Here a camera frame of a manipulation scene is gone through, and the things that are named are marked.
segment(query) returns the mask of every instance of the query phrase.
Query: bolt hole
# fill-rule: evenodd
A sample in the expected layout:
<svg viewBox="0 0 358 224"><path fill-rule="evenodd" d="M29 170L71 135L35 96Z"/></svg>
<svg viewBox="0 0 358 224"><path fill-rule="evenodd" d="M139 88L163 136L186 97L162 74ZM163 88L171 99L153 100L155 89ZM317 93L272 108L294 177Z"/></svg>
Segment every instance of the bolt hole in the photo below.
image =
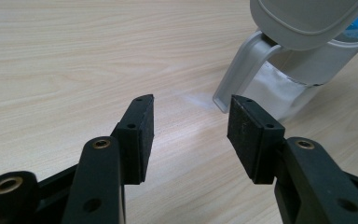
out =
<svg viewBox="0 0 358 224"><path fill-rule="evenodd" d="M12 176L0 181L0 194L9 193L17 189L22 184L22 178L19 176Z"/></svg>
<svg viewBox="0 0 358 224"><path fill-rule="evenodd" d="M357 207L356 203L353 203L349 200L337 199L337 203L339 206L341 206L342 208L344 208L345 210L347 210L349 212L357 212L358 211L358 207Z"/></svg>
<svg viewBox="0 0 358 224"><path fill-rule="evenodd" d="M311 142L304 141L304 140L296 141L296 144L298 147L302 147L305 149L314 149L315 148L315 146Z"/></svg>
<svg viewBox="0 0 358 224"><path fill-rule="evenodd" d="M110 145L110 141L107 140L98 140L92 144L94 148L106 148Z"/></svg>
<svg viewBox="0 0 358 224"><path fill-rule="evenodd" d="M93 198L93 199L90 199L84 203L83 210L85 212L91 213L91 212L97 210L98 208L100 208L101 204L102 204L102 202L100 199Z"/></svg>
<svg viewBox="0 0 358 224"><path fill-rule="evenodd" d="M5 183L0 185L0 190L6 190L6 189L9 189L9 188L12 188L16 183L17 183L16 180L10 179L7 182L5 182Z"/></svg>

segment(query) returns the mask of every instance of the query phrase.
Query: light wood grain surface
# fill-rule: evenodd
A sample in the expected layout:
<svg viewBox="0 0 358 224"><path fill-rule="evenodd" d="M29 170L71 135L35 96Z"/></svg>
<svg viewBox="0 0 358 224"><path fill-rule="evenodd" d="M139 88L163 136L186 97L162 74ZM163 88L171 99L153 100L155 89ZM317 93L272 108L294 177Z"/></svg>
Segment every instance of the light wood grain surface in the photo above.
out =
<svg viewBox="0 0 358 224"><path fill-rule="evenodd" d="M0 174L42 180L77 163L153 93L156 137L146 181L126 187L128 222L282 223L212 101L255 28L243 0L0 1ZM358 175L358 55L283 125Z"/></svg>

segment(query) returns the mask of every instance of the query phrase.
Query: table surface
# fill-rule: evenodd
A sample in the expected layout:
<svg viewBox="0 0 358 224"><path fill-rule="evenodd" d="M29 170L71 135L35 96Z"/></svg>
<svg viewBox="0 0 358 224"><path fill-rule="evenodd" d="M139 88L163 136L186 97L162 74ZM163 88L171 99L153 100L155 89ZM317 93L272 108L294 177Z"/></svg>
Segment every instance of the table surface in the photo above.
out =
<svg viewBox="0 0 358 224"><path fill-rule="evenodd" d="M76 164L153 93L155 139L146 181L126 187L128 222L282 223L212 101L255 29L243 0L0 1L0 174L42 180ZM283 125L358 175L358 54Z"/></svg>

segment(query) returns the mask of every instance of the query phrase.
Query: clear plastic container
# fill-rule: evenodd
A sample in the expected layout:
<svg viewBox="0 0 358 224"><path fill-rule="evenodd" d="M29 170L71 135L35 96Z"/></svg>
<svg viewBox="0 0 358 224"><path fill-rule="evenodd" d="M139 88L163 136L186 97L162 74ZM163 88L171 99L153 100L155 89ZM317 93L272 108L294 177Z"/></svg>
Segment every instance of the clear plastic container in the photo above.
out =
<svg viewBox="0 0 358 224"><path fill-rule="evenodd" d="M257 101L275 119L289 119L357 52L358 40L340 35L317 49L276 54L242 95Z"/></svg>

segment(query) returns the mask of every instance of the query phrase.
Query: black plastic bracket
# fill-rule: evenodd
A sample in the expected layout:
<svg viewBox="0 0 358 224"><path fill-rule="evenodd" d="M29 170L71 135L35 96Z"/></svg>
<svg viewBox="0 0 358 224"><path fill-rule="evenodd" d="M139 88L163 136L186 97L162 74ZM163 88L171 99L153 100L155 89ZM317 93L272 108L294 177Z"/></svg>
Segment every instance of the black plastic bracket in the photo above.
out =
<svg viewBox="0 0 358 224"><path fill-rule="evenodd" d="M145 181L154 137L153 95L134 99L111 136L84 146L79 164L37 183L0 175L0 223L125 223L124 185Z"/></svg>
<svg viewBox="0 0 358 224"><path fill-rule="evenodd" d="M272 184L283 223L358 223L358 177L323 147L283 138L283 126L251 99L232 96L228 134L255 184Z"/></svg>

